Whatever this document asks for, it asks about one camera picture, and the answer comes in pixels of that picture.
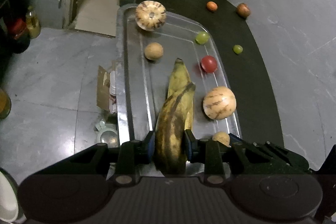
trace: metal tray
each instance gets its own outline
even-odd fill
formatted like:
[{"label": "metal tray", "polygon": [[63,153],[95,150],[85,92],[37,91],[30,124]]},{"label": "metal tray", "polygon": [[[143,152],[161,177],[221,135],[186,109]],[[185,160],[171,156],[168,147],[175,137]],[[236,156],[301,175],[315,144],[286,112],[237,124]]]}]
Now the metal tray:
[{"label": "metal tray", "polygon": [[[211,120],[203,112],[204,96],[216,86],[229,87],[226,74],[210,36],[209,42],[194,42],[200,31],[207,31],[198,22],[167,12],[166,23],[154,32],[140,29],[135,22],[136,4],[121,7],[117,16],[117,64],[115,70],[118,128],[120,144],[143,140],[155,129],[159,111],[167,98],[169,75],[176,58],[181,58],[196,84],[194,95],[193,133],[197,139],[210,138],[218,131],[240,136],[237,113],[224,120]],[[164,48],[163,57],[148,61],[143,49],[151,42]],[[218,60],[215,73],[205,73],[200,60],[212,55]]]}]

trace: red tomato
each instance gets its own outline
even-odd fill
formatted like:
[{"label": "red tomato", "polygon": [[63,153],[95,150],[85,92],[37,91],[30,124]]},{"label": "red tomato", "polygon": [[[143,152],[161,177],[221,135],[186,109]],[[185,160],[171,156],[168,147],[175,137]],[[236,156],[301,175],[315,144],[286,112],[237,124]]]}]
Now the red tomato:
[{"label": "red tomato", "polygon": [[201,66],[207,73],[213,73],[217,69],[217,61],[213,56],[207,55],[202,58]]}]

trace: white bowl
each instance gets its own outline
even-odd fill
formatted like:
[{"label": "white bowl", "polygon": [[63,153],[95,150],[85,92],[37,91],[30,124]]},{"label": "white bowl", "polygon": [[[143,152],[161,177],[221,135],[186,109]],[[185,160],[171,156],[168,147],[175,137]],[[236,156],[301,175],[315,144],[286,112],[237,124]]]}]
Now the white bowl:
[{"label": "white bowl", "polygon": [[0,171],[0,220],[12,222],[17,219],[19,207],[13,187]]}]

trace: screw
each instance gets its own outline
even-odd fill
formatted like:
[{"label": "screw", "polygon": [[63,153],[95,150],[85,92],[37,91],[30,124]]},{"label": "screw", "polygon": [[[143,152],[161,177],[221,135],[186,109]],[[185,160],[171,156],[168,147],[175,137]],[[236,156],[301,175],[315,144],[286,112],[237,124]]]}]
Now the screw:
[{"label": "screw", "polygon": [[132,178],[130,176],[121,175],[116,177],[115,181],[119,184],[129,184],[132,182]]},{"label": "screw", "polygon": [[224,179],[221,176],[212,175],[207,178],[207,181],[211,184],[220,184],[224,181]]}]

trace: black table surface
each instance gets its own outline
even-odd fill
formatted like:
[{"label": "black table surface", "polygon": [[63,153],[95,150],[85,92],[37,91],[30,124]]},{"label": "black table surface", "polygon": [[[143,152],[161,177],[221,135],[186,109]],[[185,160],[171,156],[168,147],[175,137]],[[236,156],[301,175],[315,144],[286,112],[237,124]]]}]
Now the black table surface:
[{"label": "black table surface", "polygon": [[[242,138],[248,142],[270,141],[283,146],[278,109],[263,58],[246,21],[236,14],[236,7],[227,0],[155,1],[162,3],[169,12],[201,23],[212,35],[236,96]],[[208,1],[217,3],[216,12],[206,9]],[[243,47],[242,54],[233,52],[235,44]]]}]

